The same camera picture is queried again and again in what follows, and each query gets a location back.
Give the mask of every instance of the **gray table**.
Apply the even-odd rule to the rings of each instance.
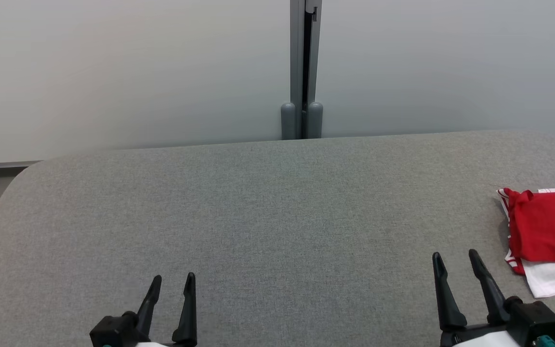
[[[150,335],[168,341],[189,271],[201,347],[434,346],[434,251],[470,323],[487,313],[469,248],[506,296],[532,300],[503,260],[500,187],[555,187],[555,139],[418,134],[40,162],[0,200],[0,346],[88,347],[93,325],[137,310],[156,274]]]

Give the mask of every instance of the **white wall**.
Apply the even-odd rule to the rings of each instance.
[[[555,134],[555,0],[325,0],[322,136]]]
[[[278,140],[289,6],[0,0],[0,162]]]

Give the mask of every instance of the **folded fabric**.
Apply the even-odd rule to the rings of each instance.
[[[555,262],[555,191],[533,194],[503,189],[509,197],[511,251],[527,261]]]
[[[555,193],[555,189],[539,189],[538,193]],[[498,194],[502,198],[502,208],[509,219],[509,224],[511,224],[509,196],[504,189],[499,189]],[[535,298],[547,298],[555,295],[555,262],[531,262],[520,259],[515,257],[511,247],[509,247],[509,253],[507,253],[505,261],[515,273],[526,276]]]

